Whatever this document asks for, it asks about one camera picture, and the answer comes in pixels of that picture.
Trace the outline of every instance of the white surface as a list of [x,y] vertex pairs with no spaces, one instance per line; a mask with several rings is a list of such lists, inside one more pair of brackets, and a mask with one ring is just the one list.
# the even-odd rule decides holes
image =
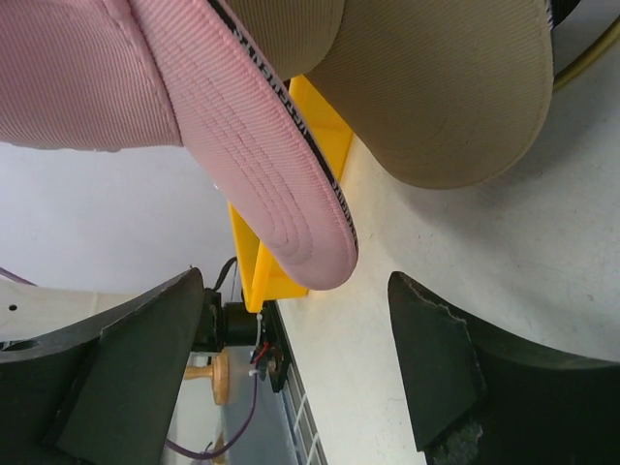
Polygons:
[[0,265],[39,286],[136,294],[190,265],[213,285],[235,253],[226,200],[181,148],[0,144],[0,211]]
[[28,339],[55,331],[133,298],[36,288],[0,280],[0,341]]
[[394,270],[531,340],[620,360],[620,46],[554,96],[534,148],[500,179],[422,191],[357,143],[343,189],[352,279],[280,303],[329,465],[425,464],[389,322]]

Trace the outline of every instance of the black mount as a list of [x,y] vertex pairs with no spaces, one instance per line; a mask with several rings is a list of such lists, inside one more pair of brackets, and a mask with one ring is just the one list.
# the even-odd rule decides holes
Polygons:
[[[287,380],[292,355],[275,301],[266,302],[261,312],[259,347],[268,345],[259,369],[268,375],[271,388],[279,392]],[[243,302],[222,304],[220,293],[204,290],[201,319],[192,352],[220,353],[225,347],[246,347],[256,344],[257,316],[248,313]]]

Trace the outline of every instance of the white wall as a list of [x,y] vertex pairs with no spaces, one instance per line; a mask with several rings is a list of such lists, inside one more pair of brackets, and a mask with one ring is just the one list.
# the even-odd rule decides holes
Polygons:
[[0,266],[40,286],[134,294],[190,265],[211,286],[234,255],[226,201],[182,148],[0,144],[0,211]]

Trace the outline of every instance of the black cable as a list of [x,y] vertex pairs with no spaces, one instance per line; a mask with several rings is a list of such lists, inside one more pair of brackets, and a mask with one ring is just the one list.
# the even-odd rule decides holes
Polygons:
[[222,287],[224,280],[226,280],[226,277],[229,275],[229,272],[234,264],[236,264],[236,257],[232,257],[224,263],[224,266],[222,266],[222,270],[220,271],[220,275],[217,277],[217,281],[215,281],[215,286],[213,286],[213,291],[217,292],[217,290]]

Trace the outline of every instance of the beige cap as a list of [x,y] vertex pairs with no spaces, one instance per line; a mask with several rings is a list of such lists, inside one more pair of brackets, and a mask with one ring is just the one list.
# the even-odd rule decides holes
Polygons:
[[544,0],[229,0],[403,182],[482,182],[528,150],[553,84]]

